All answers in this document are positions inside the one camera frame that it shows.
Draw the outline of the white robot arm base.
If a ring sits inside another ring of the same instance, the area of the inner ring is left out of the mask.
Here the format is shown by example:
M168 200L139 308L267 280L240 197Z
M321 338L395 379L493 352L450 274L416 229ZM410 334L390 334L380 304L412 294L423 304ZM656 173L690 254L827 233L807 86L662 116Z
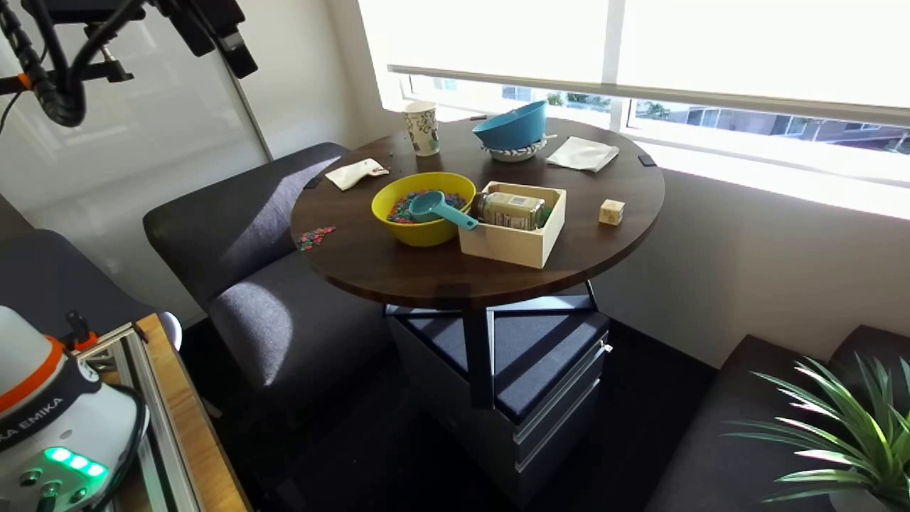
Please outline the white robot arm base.
M0 512L102 512L146 426L139 396L0 308Z

